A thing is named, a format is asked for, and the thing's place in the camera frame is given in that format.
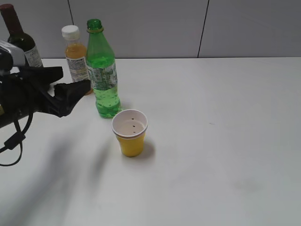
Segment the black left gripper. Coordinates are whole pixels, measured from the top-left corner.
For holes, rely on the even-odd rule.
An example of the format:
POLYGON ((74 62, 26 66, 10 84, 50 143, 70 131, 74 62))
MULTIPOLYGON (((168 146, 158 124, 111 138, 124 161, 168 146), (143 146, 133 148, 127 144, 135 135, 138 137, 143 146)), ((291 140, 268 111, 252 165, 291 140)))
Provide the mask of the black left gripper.
MULTIPOLYGON (((27 107, 29 101, 47 91, 50 84, 63 78, 61 66, 20 67, 17 73, 0 76, 0 105, 4 114, 14 114, 18 109, 27 107)), ((91 89, 90 80, 73 83, 58 83, 54 86, 54 96, 50 96, 47 113, 57 117, 69 115, 75 105, 91 89)))

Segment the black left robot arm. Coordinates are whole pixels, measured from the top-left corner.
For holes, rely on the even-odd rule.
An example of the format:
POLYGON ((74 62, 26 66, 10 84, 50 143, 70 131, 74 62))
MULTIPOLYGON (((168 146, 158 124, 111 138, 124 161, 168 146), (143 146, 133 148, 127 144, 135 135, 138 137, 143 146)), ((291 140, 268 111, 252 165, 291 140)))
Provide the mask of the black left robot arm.
POLYGON ((90 80, 57 83, 63 69, 55 67, 20 67, 18 73, 0 78, 0 126, 11 124, 40 112, 59 118, 69 115, 90 90, 90 80))

